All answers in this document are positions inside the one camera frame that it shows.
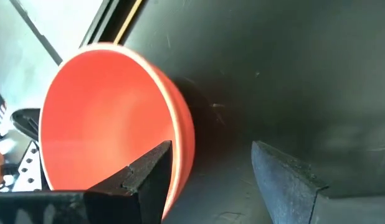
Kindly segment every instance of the orange bowl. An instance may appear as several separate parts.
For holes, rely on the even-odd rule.
[[[64,62],[40,112],[42,163],[52,190],[88,189],[169,139],[164,216],[193,165],[191,114],[163,72],[113,44],[88,46]]]

